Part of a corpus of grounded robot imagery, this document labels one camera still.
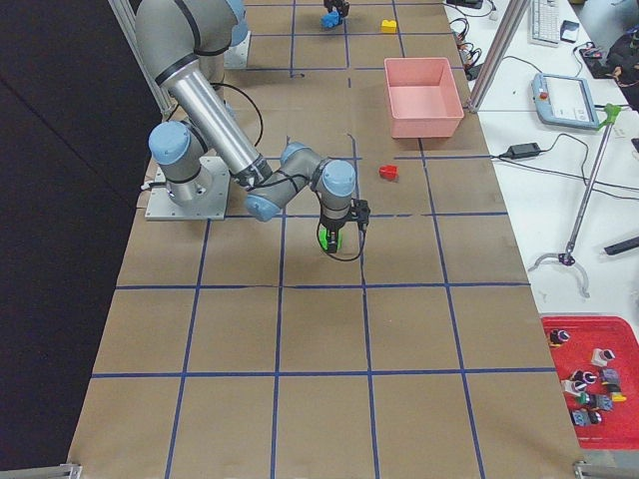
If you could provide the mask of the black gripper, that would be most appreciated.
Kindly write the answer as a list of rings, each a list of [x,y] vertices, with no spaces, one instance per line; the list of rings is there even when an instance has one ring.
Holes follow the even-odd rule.
[[[341,228],[350,222],[357,223],[357,227],[361,232],[367,230],[369,224],[370,208],[368,201],[361,199],[351,199],[350,203],[343,211],[333,211],[327,206],[321,205],[319,223],[323,227],[319,227],[318,241],[321,249],[328,252],[328,243],[331,231],[331,252],[338,253],[342,247],[342,230]]]
[[[338,15],[347,15],[349,2],[347,0],[323,0],[323,6],[328,13],[336,12]]]

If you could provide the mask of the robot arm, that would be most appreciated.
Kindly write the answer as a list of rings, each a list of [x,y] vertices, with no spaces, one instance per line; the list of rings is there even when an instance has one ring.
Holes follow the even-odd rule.
[[[167,121],[149,136],[149,148],[177,204],[198,200],[212,181],[201,157],[214,151],[233,180],[247,191],[245,208],[261,222],[275,217],[304,188],[320,206],[316,239],[329,257],[340,246],[340,231],[354,222],[367,230],[370,209],[354,197],[356,174],[351,163],[323,158],[310,147],[291,142],[272,170],[236,123],[201,62],[222,62],[230,48],[248,35],[241,1],[144,1],[135,20],[142,63],[156,85],[187,114],[185,122]]]

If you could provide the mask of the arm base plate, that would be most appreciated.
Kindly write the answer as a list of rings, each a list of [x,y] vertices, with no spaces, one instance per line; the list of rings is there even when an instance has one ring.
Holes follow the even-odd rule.
[[[224,66],[228,70],[245,70],[248,67],[251,47],[251,31],[235,46],[231,46],[224,53]]]
[[[168,182],[158,169],[150,188],[145,217],[149,221],[222,221],[226,216],[230,172],[219,157],[200,158],[199,175],[183,184]]]

